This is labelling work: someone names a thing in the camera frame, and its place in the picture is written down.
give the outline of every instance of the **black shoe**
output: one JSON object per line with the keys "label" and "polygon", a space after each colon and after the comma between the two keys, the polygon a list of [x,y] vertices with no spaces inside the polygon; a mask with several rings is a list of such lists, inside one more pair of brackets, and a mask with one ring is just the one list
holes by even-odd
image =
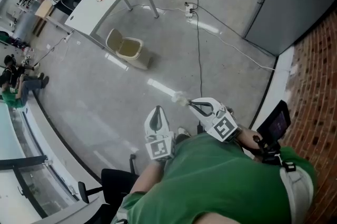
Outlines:
{"label": "black shoe", "polygon": [[43,78],[44,78],[44,73],[39,73],[39,74],[37,75],[37,79],[38,79],[38,80],[43,80]]}
{"label": "black shoe", "polygon": [[41,82],[41,84],[42,84],[41,88],[45,88],[46,85],[48,85],[48,83],[49,83],[49,76],[46,76],[46,78],[44,78]]}

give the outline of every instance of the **office chair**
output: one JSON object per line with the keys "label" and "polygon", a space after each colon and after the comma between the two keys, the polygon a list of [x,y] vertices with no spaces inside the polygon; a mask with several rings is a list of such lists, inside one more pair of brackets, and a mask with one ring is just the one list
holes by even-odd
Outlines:
{"label": "office chair", "polygon": [[116,215],[123,198],[130,193],[133,185],[137,181],[138,175],[135,174],[133,160],[136,155],[130,155],[131,172],[103,169],[101,173],[102,186],[99,188],[86,190],[85,183],[78,182],[78,189],[82,200],[89,203],[88,196],[103,191],[104,199],[107,205],[101,205],[97,213],[88,221],[90,223],[111,223],[112,218]]}

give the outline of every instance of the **person in green shirt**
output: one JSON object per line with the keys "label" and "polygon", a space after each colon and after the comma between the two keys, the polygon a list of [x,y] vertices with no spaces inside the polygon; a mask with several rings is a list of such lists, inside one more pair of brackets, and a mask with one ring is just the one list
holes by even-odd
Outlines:
{"label": "person in green shirt", "polygon": [[28,100],[29,91],[45,88],[49,82],[49,77],[46,76],[41,80],[37,79],[37,77],[21,75],[18,82],[18,88],[13,89],[9,86],[8,78],[5,75],[0,76],[2,98],[9,107],[24,107]]}
{"label": "person in green shirt", "polygon": [[[175,157],[149,164],[123,199],[115,223],[299,223],[292,221],[288,189],[280,176],[284,168],[253,160],[237,143],[226,144],[207,133],[188,137],[186,130],[180,130],[179,134]],[[237,141],[258,149],[253,135],[261,138],[243,128]],[[301,201],[297,207],[302,221],[316,188],[316,174],[292,148],[281,148],[281,157],[293,162],[306,179],[302,186],[308,190],[307,203]]]}

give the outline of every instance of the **green shirt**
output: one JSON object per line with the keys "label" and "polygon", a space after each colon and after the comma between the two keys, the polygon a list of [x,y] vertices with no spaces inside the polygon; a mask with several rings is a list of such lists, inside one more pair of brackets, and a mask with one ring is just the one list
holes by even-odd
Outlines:
{"label": "green shirt", "polygon": [[15,98],[16,94],[17,90],[14,93],[11,93],[9,88],[7,88],[4,92],[2,92],[2,98],[4,99],[6,105],[13,108],[23,107],[21,100]]}
{"label": "green shirt", "polygon": [[[281,157],[303,168],[316,186],[308,161],[289,147],[281,149]],[[177,145],[162,181],[146,194],[126,196],[122,208],[130,224],[191,224],[208,212],[241,224],[291,223],[280,167],[256,162],[236,144],[208,134]]]}

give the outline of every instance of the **white shoe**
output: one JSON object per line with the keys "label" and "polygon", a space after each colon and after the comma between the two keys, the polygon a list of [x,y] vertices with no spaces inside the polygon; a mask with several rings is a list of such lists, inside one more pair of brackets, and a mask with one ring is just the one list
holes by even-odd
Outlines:
{"label": "white shoe", "polygon": [[189,133],[189,131],[186,130],[185,128],[183,128],[183,127],[178,128],[178,135],[180,135],[180,134],[192,137],[192,135]]}
{"label": "white shoe", "polygon": [[38,70],[40,68],[40,63],[34,65],[34,70]]}

